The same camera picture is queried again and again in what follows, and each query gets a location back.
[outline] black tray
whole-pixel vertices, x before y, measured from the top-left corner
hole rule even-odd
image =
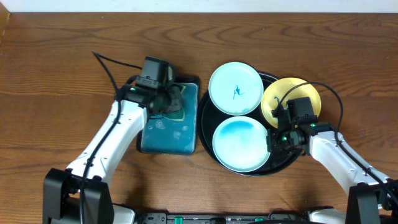
[[[274,81],[278,80],[277,77],[270,75],[268,73],[259,72],[259,75],[262,79],[262,84],[264,85],[264,90]],[[261,105],[259,105],[254,111],[246,114],[250,118],[254,118],[258,120],[266,129],[274,128],[272,127],[264,118],[261,112]],[[213,135],[216,131],[218,125],[221,124],[224,120],[233,117],[232,115],[225,114],[221,112],[211,101],[209,97],[209,92],[207,91],[203,98],[199,102],[198,106],[198,121],[197,121],[197,131],[199,135],[199,139],[206,149],[207,153],[213,158],[219,165],[225,167],[222,163],[219,162],[217,157],[213,152]],[[231,172],[248,175],[248,176],[263,176],[263,175],[271,175],[279,172],[289,165],[293,163],[298,156],[299,152],[282,152],[282,153],[274,153],[271,152],[267,162],[257,170],[251,172],[236,172],[230,170]]]

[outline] white plate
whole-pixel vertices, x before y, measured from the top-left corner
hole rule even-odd
[[[264,165],[267,150],[267,130],[258,121],[235,116],[223,121],[213,135],[213,150],[217,159],[228,169],[250,172]]]
[[[209,95],[214,105],[230,115],[252,112],[261,102],[264,86],[254,68],[241,62],[218,67],[209,81]]]

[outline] yellow plate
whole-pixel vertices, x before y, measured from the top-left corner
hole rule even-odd
[[[305,82],[305,80],[300,78],[282,78],[267,87],[261,99],[261,111],[268,123],[273,127],[278,128],[278,119],[272,116],[271,111],[276,109],[279,100],[281,100],[291,88]],[[286,108],[286,102],[288,100],[306,96],[309,96],[311,99],[313,113],[319,116],[321,113],[321,98],[319,97],[317,90],[312,85],[300,86],[293,90],[286,96],[285,100],[282,102],[282,106]]]

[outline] white wall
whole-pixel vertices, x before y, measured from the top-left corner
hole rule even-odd
[[[398,0],[0,0],[10,12],[398,12]]]

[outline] black plate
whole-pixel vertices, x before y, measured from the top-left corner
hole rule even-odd
[[[274,81],[278,80],[277,77],[270,75],[268,73],[259,72],[259,75],[262,79],[262,84],[264,85],[264,90]],[[250,118],[254,118],[258,120],[266,129],[274,128],[272,127],[264,118],[261,112],[261,105],[259,105],[254,111],[246,114]],[[225,114],[221,112],[211,101],[209,97],[209,92],[207,91],[203,98],[200,100],[198,107],[198,121],[197,121],[197,130],[198,135],[203,147],[206,149],[207,153],[213,158],[219,165],[225,167],[222,163],[219,162],[217,157],[213,152],[213,135],[216,131],[218,125],[220,125],[226,119],[233,117],[232,115]],[[298,156],[299,152],[283,152],[280,154],[276,154],[271,152],[267,162],[257,170],[251,172],[236,172],[230,170],[231,172],[241,174],[241,175],[249,175],[249,176],[262,176],[262,175],[271,175],[279,172],[289,165],[293,163]]]

